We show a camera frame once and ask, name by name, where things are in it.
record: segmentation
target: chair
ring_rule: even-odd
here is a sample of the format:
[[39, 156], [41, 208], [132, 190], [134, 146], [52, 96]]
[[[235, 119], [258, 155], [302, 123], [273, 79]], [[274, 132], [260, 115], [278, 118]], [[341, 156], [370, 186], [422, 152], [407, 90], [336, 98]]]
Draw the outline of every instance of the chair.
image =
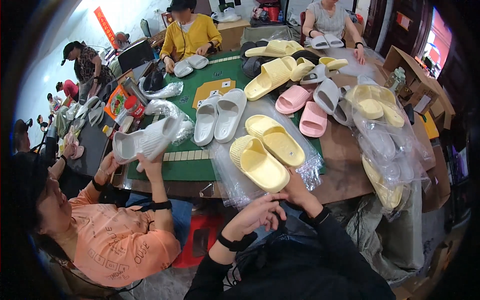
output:
[[300, 45], [305, 47], [305, 38], [306, 36], [303, 34], [303, 24], [305, 23], [305, 12], [300, 13]]
[[192, 266], [199, 265], [204, 257], [194, 256], [193, 237], [197, 236], [197, 234], [202, 235], [202, 233], [208, 230], [208, 244], [206, 247], [208, 252], [210, 248], [212, 248], [213, 244], [215, 244], [218, 228], [222, 225], [223, 225], [222, 216], [204, 216], [204, 215], [192, 216], [192, 220], [190, 222], [190, 232], [188, 234], [187, 242], [185, 243], [185, 246], [183, 247], [183, 250], [180, 253], [180, 255], [172, 262], [172, 267], [189, 268]]

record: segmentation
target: yellow cardigan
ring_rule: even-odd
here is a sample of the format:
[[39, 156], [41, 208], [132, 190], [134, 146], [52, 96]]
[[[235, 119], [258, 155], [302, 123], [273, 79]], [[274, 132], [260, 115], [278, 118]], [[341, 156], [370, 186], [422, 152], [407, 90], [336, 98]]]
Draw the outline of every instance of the yellow cardigan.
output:
[[218, 41], [218, 44], [220, 45], [222, 42], [222, 36], [213, 24], [212, 18], [199, 13], [187, 33], [180, 29], [177, 21], [167, 27], [165, 42], [163, 43], [160, 56], [164, 53], [170, 55], [175, 47], [177, 58], [180, 58], [185, 51], [185, 54], [181, 59], [183, 60], [195, 54], [200, 46], [203, 46], [210, 41]]

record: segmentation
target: grey shirt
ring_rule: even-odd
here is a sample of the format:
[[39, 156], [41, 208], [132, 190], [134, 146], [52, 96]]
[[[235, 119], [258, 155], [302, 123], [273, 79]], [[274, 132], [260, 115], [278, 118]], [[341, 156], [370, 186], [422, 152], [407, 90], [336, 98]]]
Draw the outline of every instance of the grey shirt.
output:
[[[345, 29], [345, 17], [348, 17], [348, 13], [340, 6], [335, 7], [335, 13], [330, 17], [328, 11], [323, 8], [322, 2], [310, 3], [307, 9], [315, 16], [315, 23], [313, 29], [326, 34], [331, 34], [338, 39], [342, 38], [342, 32]], [[312, 39], [307, 36], [305, 40], [305, 46], [310, 46]]]

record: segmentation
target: pink slide sandal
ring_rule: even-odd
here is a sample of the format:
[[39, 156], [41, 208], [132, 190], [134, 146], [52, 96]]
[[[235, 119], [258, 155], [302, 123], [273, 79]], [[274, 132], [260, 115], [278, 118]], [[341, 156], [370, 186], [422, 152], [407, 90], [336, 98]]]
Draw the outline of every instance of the pink slide sandal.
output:
[[292, 85], [278, 97], [275, 107], [282, 114], [291, 114], [302, 108], [312, 99], [312, 92], [308, 92], [299, 85]]
[[327, 113], [314, 101], [305, 105], [300, 118], [300, 132], [309, 137], [321, 137], [327, 128]]

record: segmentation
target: orange t-shirt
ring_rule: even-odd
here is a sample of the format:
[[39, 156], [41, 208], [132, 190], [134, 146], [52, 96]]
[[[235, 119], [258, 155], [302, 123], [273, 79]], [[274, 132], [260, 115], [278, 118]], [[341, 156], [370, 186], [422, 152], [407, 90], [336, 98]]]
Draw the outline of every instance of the orange t-shirt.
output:
[[70, 203], [78, 226], [73, 264], [101, 285], [124, 287], [166, 269], [180, 253], [180, 242], [172, 233], [148, 231], [152, 211], [96, 204], [86, 189]]

